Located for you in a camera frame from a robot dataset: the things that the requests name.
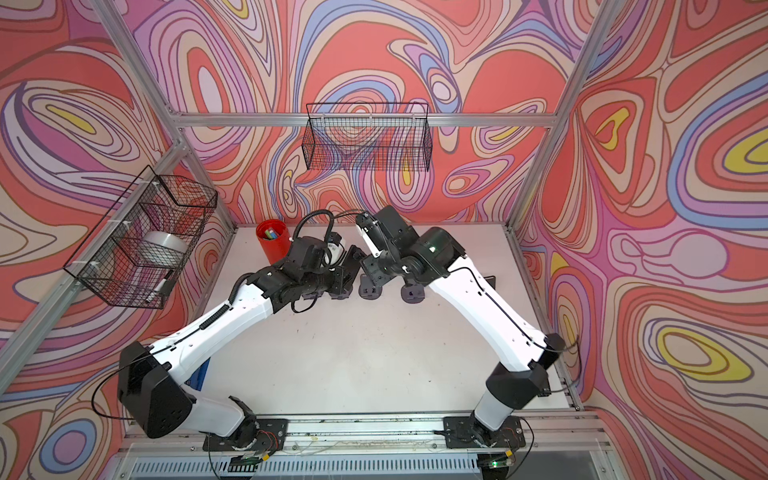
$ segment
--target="aluminum frame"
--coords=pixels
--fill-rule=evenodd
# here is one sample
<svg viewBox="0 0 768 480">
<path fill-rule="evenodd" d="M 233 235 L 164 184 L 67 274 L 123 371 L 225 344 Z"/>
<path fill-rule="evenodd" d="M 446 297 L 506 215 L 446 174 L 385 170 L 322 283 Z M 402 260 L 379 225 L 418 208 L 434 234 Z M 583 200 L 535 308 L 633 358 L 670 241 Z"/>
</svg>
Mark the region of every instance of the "aluminum frame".
<svg viewBox="0 0 768 480">
<path fill-rule="evenodd" d="M 378 454 L 441 454 L 503 452 L 497 449 L 447 449 L 445 438 L 436 435 L 442 430 L 442 418 L 447 415 L 468 415 L 469 412 L 430 413 L 372 413 L 352 415 L 259 415 L 260 419 L 288 419 L 285 447 L 274 458 L 308 457 L 323 455 L 378 455 Z M 601 480 L 623 478 L 621 470 L 611 468 L 608 460 L 614 455 L 614 446 L 604 430 L 604 424 L 594 412 L 528 411 L 516 412 L 525 417 L 535 432 L 533 452 L 590 452 L 594 467 Z M 523 425 L 526 439 L 530 430 Z M 178 431 L 161 439 L 149 439 L 137 425 L 131 425 L 118 452 L 118 464 L 112 478 L 129 478 L 131 469 L 140 458 L 205 457 L 202 445 L 205 434 Z M 217 457 L 239 455 L 223 452 Z"/>
<path fill-rule="evenodd" d="M 144 56 L 139 51 L 134 36 L 131 34 L 131 31 L 128 30 L 125 20 L 123 20 L 122 15 L 120 15 L 118 10 L 114 7 L 112 0 L 91 0 L 91 4 L 98 14 L 101 24 L 112 39 L 115 48 L 123 57 L 127 69 L 147 95 L 147 99 L 149 100 L 154 113 L 157 115 L 158 120 L 171 138 L 179 142 L 187 152 L 187 159 L 189 160 L 187 166 L 190 168 L 195 180 L 215 189 L 216 186 L 206 172 L 203 162 L 200 161 L 200 158 L 197 156 L 197 152 L 190 146 L 189 140 L 184 134 L 183 129 L 176 126 L 175 121 L 171 116 L 172 109 L 167 103 L 165 96 L 160 89 L 160 85 L 150 73 L 150 69 L 144 61 Z M 218 204 L 217 212 L 221 221 L 224 223 L 224 226 L 231 233 L 234 230 L 235 225 L 229 211 L 226 207 Z"/>
<path fill-rule="evenodd" d="M 560 97 L 558 107 L 555 109 L 557 120 L 539 144 L 538 153 L 528 169 L 528 173 L 525 175 L 525 179 L 523 179 L 523 184 L 520 186 L 520 193 L 518 193 L 515 203 L 512 205 L 512 210 L 506 221 L 508 226 L 514 225 L 520 219 L 522 209 L 531 200 L 531 196 L 536 191 L 536 187 L 550 159 L 557 153 L 558 141 L 568 125 L 568 119 L 576 105 L 578 95 L 581 93 L 581 89 L 591 73 L 592 65 L 594 65 L 594 61 L 597 59 L 605 43 L 605 38 L 623 6 L 624 0 L 610 0 L 600 4 L 598 13 L 595 15 L 592 26 L 587 34 L 587 39 L 584 41 L 584 46 L 579 52 L 574 70 L 565 83 L 563 95 Z"/>
<path fill-rule="evenodd" d="M 151 106 L 155 110 L 155 114 L 157 115 L 161 124 L 166 128 L 171 138 L 174 139 L 174 146 L 171 149 L 171 151 L 174 152 L 174 160 L 180 160 L 181 155 L 177 156 L 177 154 L 186 154 L 187 158 L 189 159 L 188 166 L 198 181 L 213 186 L 213 182 L 207 175 L 207 172 L 205 171 L 200 158 L 197 156 L 197 153 L 194 151 L 194 149 L 190 147 L 186 135 L 184 134 L 184 128 L 204 126 L 302 127 L 306 124 L 306 114 L 188 114 L 173 111 L 173 109 L 170 108 L 168 102 L 166 101 L 164 95 L 162 94 L 160 86 L 154 79 L 154 76 L 149 73 L 150 71 L 147 67 L 147 64 L 144 61 L 141 53 L 138 51 L 135 40 L 133 39 L 131 33 L 128 31 L 123 18 L 115 9 L 114 3 L 111 0 L 91 0 L 91 3 L 94 6 L 94 10 L 101 18 L 102 25 L 112 38 L 112 41 L 114 42 L 118 51 L 123 56 L 128 69 L 134 78 L 137 79 L 138 84 L 142 87 L 144 93 L 149 98 Z M 510 248 L 515 255 L 516 261 L 518 262 L 518 267 L 522 267 L 523 270 L 526 270 L 526 272 L 527 269 L 524 268 L 524 264 L 522 263 L 521 253 L 519 246 L 517 245 L 517 240 L 514 237 L 514 232 L 510 231 L 510 227 L 512 224 L 514 224 L 514 221 L 518 219 L 521 213 L 521 206 L 526 205 L 529 197 L 532 195 L 532 192 L 538 185 L 543 170 L 549 163 L 551 156 L 554 153 L 554 147 L 557 144 L 557 140 L 568 122 L 570 111 L 575 105 L 578 93 L 586 82 L 590 67 L 594 63 L 594 59 L 596 58 L 601 46 L 603 45 L 605 36 L 609 31 L 616 14 L 619 12 L 623 4 L 624 0 L 613 0 L 612 2 L 603 2 L 601 4 L 591 30 L 588 33 L 587 40 L 584 43 L 584 47 L 582 48 L 579 57 L 574 64 L 574 70 L 567 80 L 565 89 L 558 100 L 558 106 L 556 107 L 555 113 L 434 114 L 430 116 L 430 121 L 435 127 L 532 126 L 545 127 L 548 129 L 548 133 L 545 134 L 545 137 L 542 139 L 540 144 L 539 152 L 532 161 L 533 163 L 531 164 L 531 169 L 526 175 L 523 185 L 521 186 L 521 193 L 518 195 L 518 199 L 513 206 L 511 215 L 505 222 L 508 229 L 507 235 Z M 176 163 L 173 161 L 168 161 L 167 159 L 164 159 L 164 161 L 168 162 L 171 170 L 172 167 L 175 167 L 176 165 Z M 161 161 L 156 166 L 158 173 L 165 173 L 167 171 L 165 168 L 168 166 L 164 165 L 161 167 L 161 164 L 164 164 L 164 161 Z M 223 260 L 228 254 L 233 232 L 236 227 L 232 223 L 231 217 L 225 208 L 220 207 L 219 215 L 224 223 L 225 229 L 229 230 L 230 234 L 230 239 L 228 241 L 227 247 L 225 247 L 223 258 L 220 260 L 220 265 L 223 265 Z M 91 243 L 91 245 L 89 245 L 89 247 L 96 244 L 98 244 L 98 242 L 94 241 Z M 87 255 L 88 253 L 89 249 L 87 248 L 83 252 L 83 256 Z M 207 288 L 207 292 L 204 294 L 204 297 L 210 296 L 210 290 L 214 284 L 219 270 L 220 266 L 217 268 L 217 271 L 214 272 L 210 282 L 210 288 Z M 541 312 L 538 301 L 536 300 L 535 289 L 532 289 L 532 279 L 530 278 L 530 273 L 524 273 L 524 278 L 527 280 L 526 283 L 528 294 L 532 300 L 535 310 L 537 311 L 537 316 L 540 316 L 540 324 L 542 326 L 548 325 L 548 323 L 544 321 L 546 320 L 546 316 L 544 316 L 543 312 Z M 23 365 L 28 361 L 29 356 L 34 353 L 42 340 L 47 336 L 48 332 L 50 332 L 50 329 L 53 328 L 53 325 L 56 324 L 61 314 L 63 314 L 71 301 L 74 300 L 74 298 L 77 296 L 77 292 L 80 291 L 80 288 L 81 286 L 75 285 L 74 279 L 71 279 L 70 283 L 60 282 L 57 284 L 53 291 L 47 296 L 46 300 L 38 305 L 38 308 L 36 308 L 30 317 L 26 319 L 22 327 L 20 327 L 19 330 L 17 330 L 12 335 L 11 339 L 9 339 L 9 341 L 6 343 L 5 348 L 3 348 L 0 352 L 0 371 L 3 372 L 3 375 L 0 378 L 0 393 L 5 391 L 5 388 L 10 385 Z M 201 299 L 201 306 L 198 306 L 198 309 L 204 309 L 206 303 L 207 298 L 205 300 Z M 566 375 L 563 375 L 562 371 L 561 376 L 565 377 L 566 379 L 569 378 L 567 373 Z M 571 392 L 571 396 L 574 401 L 578 402 L 575 406 L 576 410 L 581 409 L 581 403 L 578 400 L 578 395 L 574 396 L 573 392 Z M 547 420 L 551 422 L 551 432 L 548 432 L 547 435 L 542 435 L 540 433 L 540 436 L 537 436 L 537 442 L 534 444 L 534 449 L 562 449 L 563 444 L 568 443 L 571 446 L 579 444 L 584 449 L 589 449 L 591 451 L 594 450 L 593 440 L 586 439 L 584 435 L 581 435 L 583 434 L 583 432 L 581 432 L 583 429 L 580 427 L 577 428 L 579 425 L 586 425 L 586 423 L 574 424 L 574 420 L 580 421 L 581 419 L 589 419 L 590 421 L 594 422 L 594 425 L 589 427 L 589 429 L 592 429 L 596 433 L 603 435 L 604 441 L 602 442 L 602 446 L 604 446 L 608 451 L 611 450 L 610 440 L 604 433 L 602 424 L 596 415 L 584 413 L 579 415 L 577 412 L 572 411 L 547 411 L 543 413 L 526 411 L 520 413 L 526 418 L 538 417 L 532 420 L 536 432 L 540 431 L 539 423 L 541 421 Z M 343 437 L 345 439 L 350 439 L 351 437 L 360 438 L 361 447 L 368 449 L 380 449 L 385 447 L 386 443 L 381 443 L 386 440 L 380 438 L 382 435 L 387 435 L 391 439 L 392 435 L 394 434 L 397 435 L 398 439 L 406 441 L 408 440 L 406 437 L 409 435 L 416 435 L 422 440 L 426 439 L 422 435 L 427 435 L 430 436 L 430 440 L 432 441 L 432 443 L 425 444 L 425 448 L 427 451 L 429 451 L 432 448 L 432 445 L 440 445 L 441 441 L 443 441 L 444 444 L 444 439 L 442 439 L 442 437 L 435 439 L 435 435 L 431 433 L 414 433 L 413 429 L 415 426 L 414 422 L 417 421 L 416 417 L 418 416 L 419 418 L 425 419 L 425 424 L 423 426 L 426 428 L 432 428 L 433 426 L 438 425 L 438 419 L 441 419 L 444 415 L 444 413 L 378 415 L 378 417 L 381 418 L 379 423 L 399 422 L 398 427 L 403 429 L 398 431 L 397 429 L 393 430 L 389 428 L 388 432 L 344 431 L 344 429 L 349 429 L 350 425 L 358 425 L 357 427 L 353 428 L 364 429 L 364 426 L 359 426 L 361 424 L 361 420 L 363 420 L 363 425 L 370 424 L 371 422 L 364 421 L 366 419 L 371 419 L 372 417 L 370 415 L 315 415 L 315 417 L 325 418 L 310 418 L 307 415 L 280 415 L 280 417 L 284 418 L 288 416 L 292 422 L 296 423 L 296 425 L 301 423 L 304 425 L 304 427 L 307 427 L 312 422 L 317 422 L 317 428 L 319 428 L 321 423 L 334 425 L 330 428 L 332 430 L 335 429 L 336 434 L 338 434 L 339 437 Z M 138 427 L 135 425 L 132 429 L 129 429 L 128 435 L 124 441 L 124 445 L 126 442 L 130 442 L 132 444 L 133 442 L 137 441 L 136 429 L 138 429 Z M 290 436 L 289 438 L 294 439 L 292 440 L 294 445 L 297 443 L 300 444 L 301 442 L 305 442 L 305 446 L 309 449 L 314 438 L 314 436 L 311 435 L 313 427 L 309 428 L 309 431 L 307 431 L 307 428 L 303 428 L 301 430 L 302 432 L 300 435 L 295 437 Z M 159 440 L 150 440 L 144 437 L 143 441 L 154 442 L 153 446 L 160 449 L 163 449 L 164 446 L 172 449 L 181 448 L 186 450 L 188 454 L 189 452 L 194 452 L 195 449 L 198 449 L 202 445 L 203 437 L 203 435 L 193 432 L 190 434 L 182 433 L 180 435 L 169 435 L 168 437 Z M 397 445 L 391 446 L 394 450 L 397 450 L 397 448 L 404 448 L 408 452 L 413 452 L 414 448 L 413 445 L 409 447 L 402 445 L 401 447 L 397 447 Z"/>
<path fill-rule="evenodd" d="M 154 170 L 158 174 L 173 171 L 183 154 L 184 150 L 181 145 L 174 143 L 170 150 L 165 152 L 163 157 L 155 164 Z M 88 260 L 96 253 L 96 250 L 101 247 L 107 237 L 117 227 L 119 220 L 122 220 L 136 204 L 147 185 L 148 183 L 139 184 L 133 193 L 123 201 L 122 205 L 114 212 L 107 226 L 102 228 L 93 240 L 82 249 L 77 261 Z M 0 376 L 0 395 L 13 383 L 13 380 L 24 368 L 29 358 L 43 343 L 45 337 L 53 330 L 53 327 L 69 309 L 69 306 L 83 288 L 79 281 L 62 270 L 61 279 L 45 295 L 44 299 L 38 303 L 21 326 L 11 334 L 8 342 L 0 350 L 0 372 L 2 372 Z"/>
<path fill-rule="evenodd" d="M 333 114 L 333 117 L 356 114 Z M 371 114 L 386 118 L 392 114 Z M 177 127 L 304 127 L 306 114 L 191 114 L 171 115 Z M 429 114 L 431 127 L 553 127 L 556 114 Z"/>
</svg>

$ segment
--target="colorful wavy wall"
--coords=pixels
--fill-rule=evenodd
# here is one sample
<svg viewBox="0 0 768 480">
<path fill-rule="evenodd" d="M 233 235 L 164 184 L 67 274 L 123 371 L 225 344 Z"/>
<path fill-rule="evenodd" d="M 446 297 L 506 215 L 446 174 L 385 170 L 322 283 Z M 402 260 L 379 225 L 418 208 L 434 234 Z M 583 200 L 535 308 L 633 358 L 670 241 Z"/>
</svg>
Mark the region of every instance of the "colorful wavy wall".
<svg viewBox="0 0 768 480">
<path fill-rule="evenodd" d="M 80 0 L 0 6 L 0 348 L 123 189 L 168 149 L 146 97 Z M 176 173 L 188 175 L 183 164 Z M 226 234 L 213 217 L 163 311 L 83 292 L 0 397 L 0 478 L 97 478 L 124 434 L 92 389 L 121 348 L 184 325 Z M 97 397 L 120 414 L 115 384 Z"/>
<path fill-rule="evenodd" d="M 554 111 L 587 2 L 142 2 L 123 9 L 169 105 L 306 112 L 315 101 L 426 101 L 438 113 Z M 187 136 L 239 223 L 398 207 L 415 222 L 508 219 L 543 129 L 439 128 L 428 173 L 307 172 L 299 128 Z"/>
<path fill-rule="evenodd" d="M 462 127 L 449 153 L 436 147 L 429 172 L 307 170 L 302 128 L 195 127 L 187 137 L 241 224 L 296 223 L 319 208 L 393 205 L 412 222 L 503 222 L 544 128 Z"/>
<path fill-rule="evenodd" d="M 768 5 L 633 0 L 516 224 L 630 478 L 768 478 Z"/>
</svg>

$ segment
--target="red cup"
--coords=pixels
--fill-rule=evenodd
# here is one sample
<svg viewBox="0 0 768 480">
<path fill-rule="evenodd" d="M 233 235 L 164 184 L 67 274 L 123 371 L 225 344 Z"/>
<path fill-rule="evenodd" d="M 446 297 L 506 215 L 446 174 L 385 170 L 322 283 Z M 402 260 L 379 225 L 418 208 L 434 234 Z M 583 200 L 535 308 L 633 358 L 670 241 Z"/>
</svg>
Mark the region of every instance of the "red cup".
<svg viewBox="0 0 768 480">
<path fill-rule="evenodd" d="M 275 230 L 278 237 L 275 240 L 270 240 L 266 237 L 266 231 L 269 229 Z M 259 223 L 256 227 L 256 236 L 261 243 L 261 248 L 266 253 L 266 259 L 269 260 L 270 265 L 278 260 L 283 259 L 290 250 L 290 234 L 288 234 L 288 227 L 280 220 L 265 220 Z"/>
</svg>

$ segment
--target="black wire basket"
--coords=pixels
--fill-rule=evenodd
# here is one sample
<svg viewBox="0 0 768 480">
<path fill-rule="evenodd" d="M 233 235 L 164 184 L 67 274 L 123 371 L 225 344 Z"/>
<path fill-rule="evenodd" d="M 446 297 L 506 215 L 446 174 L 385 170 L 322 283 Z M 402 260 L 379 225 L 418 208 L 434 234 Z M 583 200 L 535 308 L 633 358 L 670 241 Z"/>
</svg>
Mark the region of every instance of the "black wire basket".
<svg viewBox="0 0 768 480">
<path fill-rule="evenodd" d="M 164 308 L 216 208 L 213 188 L 186 177 L 152 174 L 96 253 L 71 262 L 99 225 L 65 264 L 64 270 L 108 305 Z"/>
<path fill-rule="evenodd" d="M 426 103 L 314 103 L 306 110 L 307 170 L 429 171 Z"/>
</svg>

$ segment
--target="metal rail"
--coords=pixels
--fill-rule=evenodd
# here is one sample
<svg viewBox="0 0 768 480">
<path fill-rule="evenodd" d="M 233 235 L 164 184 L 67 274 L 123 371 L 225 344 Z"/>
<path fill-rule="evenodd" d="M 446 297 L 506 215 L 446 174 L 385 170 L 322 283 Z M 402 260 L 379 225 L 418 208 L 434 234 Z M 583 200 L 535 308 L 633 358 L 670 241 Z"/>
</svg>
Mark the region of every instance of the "metal rail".
<svg viewBox="0 0 768 480">
<path fill-rule="evenodd" d="M 329 114 L 334 118 L 391 118 L 397 114 Z M 307 114 L 173 113 L 176 127 L 303 127 Z M 556 114 L 429 114 L 431 127 L 553 127 Z"/>
<path fill-rule="evenodd" d="M 114 7 L 112 0 L 91 0 L 91 4 L 94 10 L 98 14 L 101 24 L 109 34 L 114 46 L 122 55 L 125 64 L 133 76 L 136 82 L 141 86 L 141 90 L 147 95 L 150 105 L 152 106 L 154 113 L 157 115 L 157 119 L 165 127 L 168 134 L 175 141 L 181 143 L 182 147 L 187 152 L 187 166 L 190 168 L 195 180 L 208 187 L 215 188 L 213 181 L 203 166 L 203 162 L 197 156 L 197 152 L 189 145 L 187 136 L 184 132 L 177 127 L 174 119 L 171 117 L 172 109 L 166 102 L 160 85 L 155 80 L 154 76 L 150 73 L 150 69 L 147 66 L 144 56 L 139 51 L 139 47 L 134 40 L 134 36 L 131 31 L 128 30 L 128 26 L 125 24 L 122 15 Z M 230 231 L 234 230 L 235 225 L 232 218 L 227 211 L 226 207 L 219 204 L 217 205 L 217 212 L 224 223 L 224 226 Z"/>
<path fill-rule="evenodd" d="M 184 150 L 178 143 L 165 152 L 163 157 L 155 164 L 154 170 L 158 174 L 165 174 L 173 171 L 176 167 Z M 93 240 L 82 250 L 78 256 L 78 261 L 89 260 L 96 250 L 106 241 L 107 237 L 117 227 L 119 221 L 125 218 L 125 215 L 136 204 L 141 193 L 147 187 L 147 184 L 138 184 L 133 193 L 123 201 L 123 204 L 115 211 L 111 221 L 101 229 Z M 69 309 L 74 302 L 75 297 L 80 293 L 83 286 L 80 282 L 61 271 L 61 279 L 38 303 L 27 319 L 16 329 L 8 342 L 0 350 L 0 395 L 11 385 L 29 358 L 38 349 L 45 337 L 51 332 L 58 323 L 62 315 Z"/>
<path fill-rule="evenodd" d="M 594 65 L 594 61 L 600 53 L 605 37 L 611 30 L 611 26 L 623 5 L 624 0 L 610 0 L 600 4 L 598 14 L 595 15 L 592 27 L 584 42 L 584 47 L 579 52 L 574 70 L 565 84 L 563 95 L 555 110 L 557 120 L 541 141 L 539 152 L 534 158 L 528 174 L 525 175 L 523 184 L 520 186 L 520 193 L 506 221 L 508 226 L 514 225 L 519 220 L 519 217 L 522 215 L 522 209 L 528 204 L 531 195 L 536 191 L 541 175 L 555 153 L 554 150 L 557 147 L 558 140 L 563 134 L 566 125 L 568 125 L 571 111 L 576 105 L 578 95 L 581 93 L 581 89 L 584 87 L 584 83 L 591 72 L 592 65 Z"/>
</svg>

